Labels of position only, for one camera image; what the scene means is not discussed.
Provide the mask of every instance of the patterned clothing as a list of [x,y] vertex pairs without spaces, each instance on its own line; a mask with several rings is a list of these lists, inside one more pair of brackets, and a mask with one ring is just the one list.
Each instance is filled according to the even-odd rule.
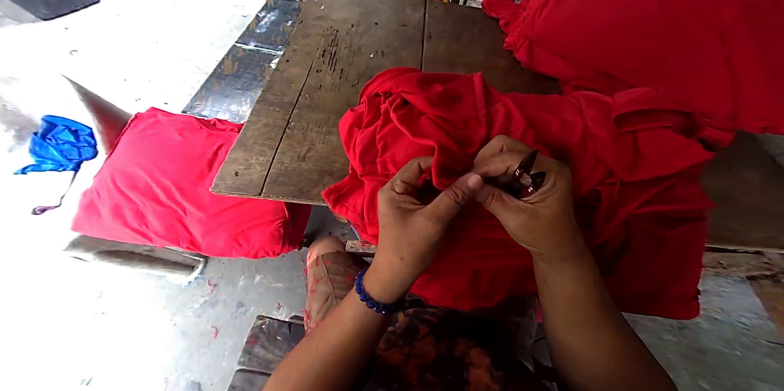
[[[367,265],[342,251],[308,254],[306,331],[351,291],[354,277]],[[357,389],[547,390],[530,367],[535,324],[532,299],[511,297],[471,313],[408,300]]]

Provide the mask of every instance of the person's knee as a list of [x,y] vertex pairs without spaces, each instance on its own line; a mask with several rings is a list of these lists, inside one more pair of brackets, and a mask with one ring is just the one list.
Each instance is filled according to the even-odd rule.
[[323,236],[310,245],[307,255],[311,258],[334,251],[346,251],[346,244],[336,236]]

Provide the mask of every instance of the blue plastic bag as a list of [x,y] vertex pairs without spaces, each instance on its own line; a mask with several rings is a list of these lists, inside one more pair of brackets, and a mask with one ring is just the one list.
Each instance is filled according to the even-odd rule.
[[[14,172],[15,175],[48,170],[56,172],[72,170],[71,183],[73,184],[73,179],[82,167],[82,163],[98,156],[98,147],[93,130],[89,126],[69,118],[44,115],[41,118],[41,129],[30,139],[30,156],[33,157],[35,164],[25,165]],[[61,206],[63,198],[65,193],[56,206],[35,207],[33,215],[40,215]]]

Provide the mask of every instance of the left hand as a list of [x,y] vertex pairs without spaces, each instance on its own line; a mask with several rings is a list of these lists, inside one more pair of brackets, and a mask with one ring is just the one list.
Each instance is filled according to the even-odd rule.
[[405,295],[435,257],[451,219],[484,184],[468,173],[425,204],[417,188],[432,163],[433,157],[409,161],[379,190],[379,245],[365,275],[365,290],[377,301]]

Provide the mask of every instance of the fingernail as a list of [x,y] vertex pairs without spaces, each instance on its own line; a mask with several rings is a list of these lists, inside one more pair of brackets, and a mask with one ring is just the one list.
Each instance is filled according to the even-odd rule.
[[480,188],[482,187],[482,184],[484,184],[482,177],[475,174],[474,172],[469,172],[467,175],[468,178],[466,179],[465,183],[469,188]]

